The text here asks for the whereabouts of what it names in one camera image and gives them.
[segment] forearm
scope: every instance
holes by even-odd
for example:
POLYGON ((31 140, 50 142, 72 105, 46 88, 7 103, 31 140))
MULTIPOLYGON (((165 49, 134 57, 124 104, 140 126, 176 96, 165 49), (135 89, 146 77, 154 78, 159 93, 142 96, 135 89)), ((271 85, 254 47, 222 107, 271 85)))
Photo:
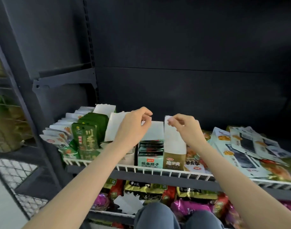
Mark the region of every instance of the forearm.
POLYGON ((291 228, 291 212, 231 165, 208 143, 195 144, 191 147, 206 162, 250 228, 291 228))
POLYGON ((78 229, 101 188, 126 151, 111 143, 23 229, 78 229))

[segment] person's left hand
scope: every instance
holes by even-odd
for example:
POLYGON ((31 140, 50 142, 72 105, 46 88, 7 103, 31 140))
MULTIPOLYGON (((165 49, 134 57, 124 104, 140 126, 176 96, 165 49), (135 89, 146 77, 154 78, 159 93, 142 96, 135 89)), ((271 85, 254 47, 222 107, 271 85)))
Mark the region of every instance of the person's left hand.
POLYGON ((153 113, 146 107, 127 113, 121 122, 113 143, 125 151, 132 149, 151 126, 153 113))

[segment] gray pants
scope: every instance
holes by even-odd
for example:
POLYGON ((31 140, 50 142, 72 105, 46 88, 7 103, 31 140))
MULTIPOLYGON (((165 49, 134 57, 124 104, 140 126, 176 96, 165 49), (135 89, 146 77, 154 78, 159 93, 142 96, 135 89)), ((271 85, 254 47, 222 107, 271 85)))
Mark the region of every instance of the gray pants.
MULTIPOLYGON (((171 209, 156 202, 137 212, 134 229, 180 229, 180 226, 171 209)), ((211 212, 197 211, 188 219, 184 229, 224 229, 224 226, 211 212)))

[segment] hand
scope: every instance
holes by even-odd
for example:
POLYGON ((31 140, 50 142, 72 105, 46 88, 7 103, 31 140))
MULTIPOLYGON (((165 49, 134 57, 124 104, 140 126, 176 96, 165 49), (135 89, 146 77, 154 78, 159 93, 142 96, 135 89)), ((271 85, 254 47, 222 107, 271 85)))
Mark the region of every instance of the hand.
POLYGON ((128 152, 140 142, 151 126, 151 115, 153 113, 146 107, 127 113, 118 128, 113 143, 128 152))
POLYGON ((189 147, 195 147, 196 143, 206 142, 200 123, 198 120, 194 119, 193 116, 176 114, 168 119, 168 125, 177 129, 182 139, 189 147))

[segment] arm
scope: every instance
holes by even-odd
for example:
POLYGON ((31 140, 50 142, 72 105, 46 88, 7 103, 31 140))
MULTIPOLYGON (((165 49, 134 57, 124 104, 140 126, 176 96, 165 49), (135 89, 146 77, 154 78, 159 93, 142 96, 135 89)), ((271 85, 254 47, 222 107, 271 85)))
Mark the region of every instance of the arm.
POLYGON ((230 164, 206 142, 200 124, 192 116, 169 119, 182 139, 206 162, 235 209, 252 229, 291 228, 291 211, 230 164))
POLYGON ((116 164, 145 135, 152 112, 127 113, 115 140, 60 191, 23 229, 78 229, 116 164))

